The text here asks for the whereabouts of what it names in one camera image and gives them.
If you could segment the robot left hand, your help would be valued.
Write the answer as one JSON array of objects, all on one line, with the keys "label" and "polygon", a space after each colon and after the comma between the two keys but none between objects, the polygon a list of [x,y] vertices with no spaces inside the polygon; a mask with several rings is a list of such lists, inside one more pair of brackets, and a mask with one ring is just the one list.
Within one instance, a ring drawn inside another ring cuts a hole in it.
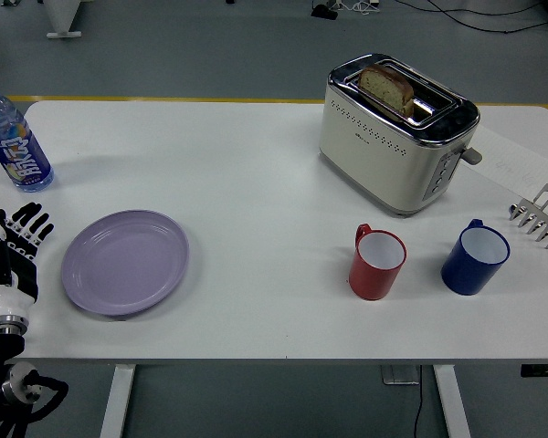
[{"label": "robot left hand", "polygon": [[39,203],[28,203],[10,215],[0,209],[0,317],[27,318],[38,296],[38,248],[53,229]]}]

